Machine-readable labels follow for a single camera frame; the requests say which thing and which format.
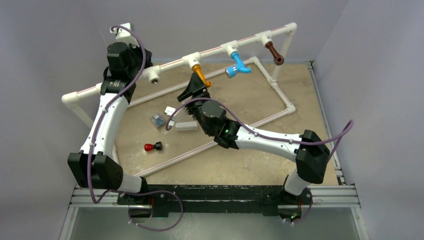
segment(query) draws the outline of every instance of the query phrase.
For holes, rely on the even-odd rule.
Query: pvc pipe elbow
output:
[[[73,109],[80,99],[78,98],[78,93],[74,91],[63,95],[61,100],[65,106],[69,109]]]
[[[142,74],[150,83],[157,84],[161,79],[159,73],[161,73],[161,67],[159,65],[154,65],[144,69]]]

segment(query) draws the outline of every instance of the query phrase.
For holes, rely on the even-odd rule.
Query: pvc pipe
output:
[[[75,113],[89,128],[93,126],[93,120],[87,115],[87,113],[79,106],[74,105],[71,108],[73,113]]]
[[[282,57],[285,59],[286,58],[286,54],[287,54],[287,50],[289,49],[290,43],[292,42],[292,37],[293,36],[287,36],[284,40],[284,43],[282,44],[282,48],[281,48],[281,52],[280,54],[282,55]],[[276,82],[277,81],[277,77],[278,74],[280,73],[280,69],[281,69],[282,65],[279,66],[275,66],[274,68],[274,72],[272,72],[272,78],[271,81]]]
[[[253,60],[253,63],[257,66],[257,68],[260,70],[260,72],[265,76],[268,83],[271,84],[271,75],[259,61],[259,58],[257,56],[253,56],[251,57],[251,59]]]
[[[298,25],[295,22],[292,22],[282,27],[271,30],[271,32],[272,32],[272,36],[277,36],[277,35],[285,34],[285,33],[292,33],[294,35],[297,29],[298,29]]]
[[[289,107],[289,105],[293,105],[293,103],[289,101],[289,99],[286,97],[286,95],[284,95],[283,91],[280,89],[278,85],[274,85],[272,86],[272,88],[277,92],[278,96],[281,98],[281,100],[284,102],[284,104],[287,107]]]
[[[252,58],[248,58],[248,59],[243,61],[244,64],[250,64],[252,62],[253,62]],[[204,77],[206,79],[213,78],[215,76],[223,74],[225,72],[225,69],[226,69],[226,67],[218,69],[218,70],[213,71],[213,72],[210,72],[210,73],[206,74]],[[139,99],[136,99],[136,100],[130,102],[128,107],[130,108],[130,107],[133,107],[135,105],[142,104],[142,103],[145,103],[145,102],[150,101],[152,99],[158,98],[160,96],[172,93],[172,92],[177,91],[179,89],[183,89],[183,88],[187,87],[188,84],[189,84],[189,81],[185,81],[185,82],[182,82],[182,83],[177,84],[175,86],[171,86],[171,87],[165,88],[163,90],[157,91],[155,93],[149,94],[147,96],[141,97]]]
[[[171,69],[174,69],[176,67],[180,67],[184,65],[184,60],[183,59],[178,59],[172,62],[168,62],[165,64],[160,65],[160,72],[164,72],[164,71],[168,71]]]
[[[174,92],[176,90],[185,88],[185,87],[187,87],[188,84],[189,84],[189,81],[185,81],[185,82],[180,83],[180,84],[177,84],[175,86],[171,86],[171,87],[165,88],[165,89],[163,89],[161,91],[158,91],[158,92],[149,94],[147,96],[141,97],[139,99],[136,99],[136,100],[130,102],[128,108],[131,108],[131,107],[133,107],[135,105],[138,105],[138,104],[142,104],[144,102],[150,101],[150,100],[155,99],[155,98],[158,98],[160,96],[163,96],[163,95],[172,93],[172,92]]]
[[[287,25],[284,25],[283,27],[271,30],[273,37],[277,36],[277,35],[284,34],[284,33],[288,33],[288,35],[289,35],[289,37],[286,38],[286,40],[284,41],[284,44],[283,44],[283,49],[282,49],[283,57],[285,57],[285,54],[287,52],[287,48],[290,45],[291,37],[296,32],[296,29],[297,29],[297,24],[292,22],[292,23],[289,23]],[[247,45],[247,44],[260,42],[261,41],[260,36],[261,36],[260,33],[258,33],[258,36],[257,35],[249,36],[249,37],[237,40],[236,42],[237,42],[237,45],[239,47],[241,47],[241,46],[244,46],[244,45]],[[211,48],[209,50],[202,51],[202,52],[199,53],[199,55],[200,55],[201,59],[204,59],[204,58],[208,58],[208,57],[223,53],[225,51],[226,51],[226,49],[223,49],[221,46],[218,46],[218,47],[215,47],[215,48]],[[161,72],[168,71],[168,70],[183,66],[185,64],[184,62],[185,61],[181,58],[181,59],[160,65],[158,71],[154,71],[152,74],[150,74],[150,80],[157,79],[157,77],[158,77],[157,75],[159,75],[159,73],[161,73]],[[276,67],[275,70],[274,70],[275,76],[278,75],[278,71],[279,71],[279,67]],[[74,96],[75,92],[65,94],[65,95],[62,96],[62,101],[63,101],[64,97],[71,97],[71,99],[73,99],[73,103],[77,103],[80,99],[95,95],[96,93],[99,93],[101,85],[102,85],[102,83],[98,83],[95,87],[90,87],[90,88],[84,89],[82,91],[79,91],[79,92],[76,93],[76,96]],[[66,103],[65,101],[63,101],[63,103],[67,106],[70,104],[70,103]]]
[[[218,47],[215,47],[215,48],[212,48],[212,49],[206,50],[206,51],[201,51],[201,52],[200,52],[200,57],[201,57],[202,59],[205,59],[205,58],[208,58],[208,57],[210,57],[210,56],[220,54],[220,53],[222,53],[222,52],[223,52],[223,51],[222,51],[221,47],[220,47],[220,46],[218,46]]]
[[[85,98],[99,94],[101,88],[102,88],[102,83],[100,82],[100,83],[97,83],[95,86],[78,91],[76,93],[78,96],[78,100],[85,99]]]

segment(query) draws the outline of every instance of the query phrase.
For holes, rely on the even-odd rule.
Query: gray wall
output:
[[[289,61],[314,60],[337,23],[348,0],[86,0],[108,42],[108,27],[135,24],[156,61],[170,61],[220,44],[298,24],[288,50]],[[276,38],[280,48],[282,37]],[[261,45],[240,49],[243,58],[271,60]],[[226,54],[215,60],[229,60]]]
[[[61,95],[99,83],[106,66],[86,9],[81,1],[0,3],[1,239],[59,238],[75,185],[67,157],[89,130]]]
[[[424,2],[350,0],[316,59],[338,155],[371,239],[424,239]]]

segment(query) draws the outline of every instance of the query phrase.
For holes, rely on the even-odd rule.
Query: pvc tee fitting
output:
[[[234,77],[237,73],[248,74],[252,72],[250,67],[246,67],[238,52],[233,52],[231,58],[235,61],[235,66],[229,66],[225,69],[225,74],[228,78]]]

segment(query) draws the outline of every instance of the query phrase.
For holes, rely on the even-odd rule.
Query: white foam block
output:
[[[175,108],[170,106],[167,106],[164,111],[165,115],[168,117],[170,117],[174,112],[175,112]]]
[[[175,128],[177,131],[196,130],[198,129],[198,123],[196,121],[177,122],[175,123]]]

